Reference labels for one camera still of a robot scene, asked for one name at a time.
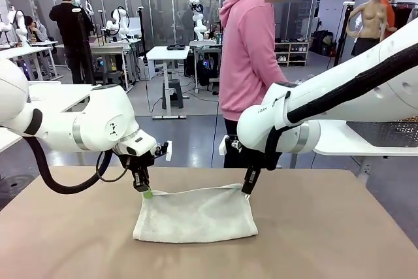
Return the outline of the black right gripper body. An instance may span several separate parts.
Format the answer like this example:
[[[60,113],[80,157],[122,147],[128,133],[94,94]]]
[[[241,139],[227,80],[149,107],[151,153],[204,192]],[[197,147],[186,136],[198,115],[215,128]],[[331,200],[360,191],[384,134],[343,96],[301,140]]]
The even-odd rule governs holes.
[[[258,171],[266,168],[266,161],[264,155],[250,155],[246,157],[247,173]]]

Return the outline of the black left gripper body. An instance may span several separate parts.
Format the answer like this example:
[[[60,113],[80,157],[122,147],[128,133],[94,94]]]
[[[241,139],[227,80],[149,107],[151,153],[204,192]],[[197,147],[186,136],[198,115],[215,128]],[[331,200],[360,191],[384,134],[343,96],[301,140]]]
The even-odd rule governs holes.
[[[147,151],[141,156],[123,154],[117,148],[113,148],[112,151],[117,155],[123,168],[130,170],[132,174],[149,176],[148,167],[151,167],[155,163],[155,156],[150,151]]]

